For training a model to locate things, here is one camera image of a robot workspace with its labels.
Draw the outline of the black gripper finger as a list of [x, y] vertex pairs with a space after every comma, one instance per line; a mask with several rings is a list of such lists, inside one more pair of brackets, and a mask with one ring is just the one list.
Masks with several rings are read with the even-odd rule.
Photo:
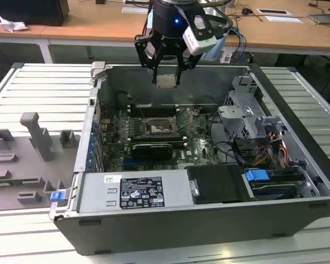
[[201, 55], [190, 55], [188, 58], [184, 58], [183, 53], [180, 51], [176, 52], [175, 55], [178, 61], [178, 65], [175, 71], [175, 83], [179, 85], [182, 72], [188, 69], [194, 69], [201, 59]]
[[[135, 48], [139, 61], [144, 68], [153, 70], [152, 83], [157, 83], [157, 68], [162, 60], [162, 40], [157, 31], [151, 31], [149, 35], [136, 35]], [[154, 48], [153, 55], [149, 58], [146, 54], [147, 46], [151, 44]]]

